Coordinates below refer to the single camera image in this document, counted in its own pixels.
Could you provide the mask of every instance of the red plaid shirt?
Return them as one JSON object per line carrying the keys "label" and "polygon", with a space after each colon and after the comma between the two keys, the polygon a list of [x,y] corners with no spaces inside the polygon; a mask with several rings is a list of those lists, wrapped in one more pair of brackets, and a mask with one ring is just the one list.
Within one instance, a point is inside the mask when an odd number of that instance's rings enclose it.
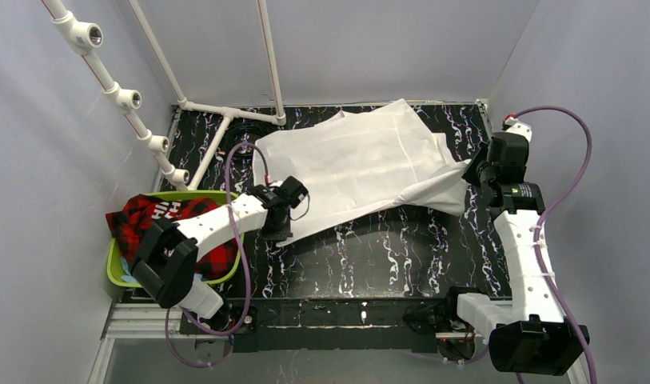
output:
{"label": "red plaid shirt", "polygon": [[[121,211],[106,214],[106,220],[111,234],[118,241],[120,254],[131,265],[138,246],[154,219],[169,218],[175,221],[194,218],[217,207],[211,198],[166,202],[161,198],[139,194],[131,198]],[[231,240],[201,258],[195,271],[209,280],[222,278],[233,268],[236,257],[237,244]]]}

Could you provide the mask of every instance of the white fabric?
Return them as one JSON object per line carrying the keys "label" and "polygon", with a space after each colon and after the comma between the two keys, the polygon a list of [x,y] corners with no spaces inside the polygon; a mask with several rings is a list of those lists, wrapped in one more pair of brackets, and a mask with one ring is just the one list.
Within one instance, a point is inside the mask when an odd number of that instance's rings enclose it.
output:
{"label": "white fabric", "polygon": [[[309,212],[292,222],[285,246],[365,214],[402,204],[462,214],[467,162],[455,162],[444,134],[432,134],[416,112],[398,100],[363,114],[339,113],[303,130],[257,140],[271,180],[294,176],[310,194]],[[254,183],[264,170],[254,153]],[[292,211],[301,216],[306,201]]]}

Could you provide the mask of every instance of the plastic basket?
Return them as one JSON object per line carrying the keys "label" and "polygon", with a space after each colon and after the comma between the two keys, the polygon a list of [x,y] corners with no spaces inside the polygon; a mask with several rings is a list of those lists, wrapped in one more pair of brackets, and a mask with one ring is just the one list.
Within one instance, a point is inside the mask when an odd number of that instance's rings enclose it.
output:
{"label": "plastic basket", "polygon": [[[225,200],[225,191],[221,190],[175,190],[170,192],[156,192],[153,194],[146,194],[147,196],[155,196],[172,202],[175,200],[190,200],[193,198],[212,198],[219,206],[226,204]],[[237,194],[231,193],[233,199],[237,197]],[[245,235],[241,235],[241,241],[245,240]],[[133,282],[125,282],[122,280],[122,276],[125,275],[125,271],[122,269],[122,260],[121,260],[120,250],[118,248],[118,242],[113,239],[110,242],[110,247],[108,248],[108,279],[110,279],[113,284],[116,286],[125,286],[129,288],[141,288],[141,284]],[[222,282],[228,281],[233,277],[235,271],[237,271],[237,266],[240,265],[240,251],[237,252],[237,257],[235,258],[235,264],[230,272],[217,280],[210,280],[206,282],[209,285],[221,284]]]}

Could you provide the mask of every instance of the black marble tabletop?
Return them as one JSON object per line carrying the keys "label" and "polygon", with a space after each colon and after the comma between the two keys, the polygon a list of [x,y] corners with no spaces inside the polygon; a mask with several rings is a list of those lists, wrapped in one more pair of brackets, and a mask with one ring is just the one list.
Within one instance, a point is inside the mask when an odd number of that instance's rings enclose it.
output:
{"label": "black marble tabletop", "polygon": [[[374,106],[288,107],[280,129],[307,128],[343,109],[360,113]],[[445,133],[455,160],[471,158],[486,140],[476,105],[413,107],[432,132]],[[274,114],[272,108],[248,109]],[[221,122],[218,114],[183,111],[170,161],[194,173]],[[199,189],[223,190],[225,158],[216,153]],[[233,189],[253,182],[251,159],[235,160]],[[162,190],[172,190],[164,181]],[[509,296],[508,272],[493,224],[478,191],[469,187],[466,210],[455,217],[420,206],[400,206],[345,222],[286,247],[245,235],[255,298],[441,298],[450,286],[477,286]],[[241,269],[220,290],[242,298]]]}

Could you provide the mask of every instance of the black cable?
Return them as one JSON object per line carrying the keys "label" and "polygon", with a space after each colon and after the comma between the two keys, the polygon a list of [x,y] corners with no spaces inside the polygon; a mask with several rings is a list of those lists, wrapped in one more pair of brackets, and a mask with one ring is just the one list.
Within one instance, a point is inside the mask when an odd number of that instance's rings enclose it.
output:
{"label": "black cable", "polygon": [[[244,120],[231,124],[223,135],[219,145],[222,154],[228,154],[230,150],[239,142],[250,142],[254,144],[258,139],[271,134],[277,130],[277,127],[269,122],[259,122],[257,120]],[[235,158],[251,158],[253,151],[251,149],[238,151]]]}

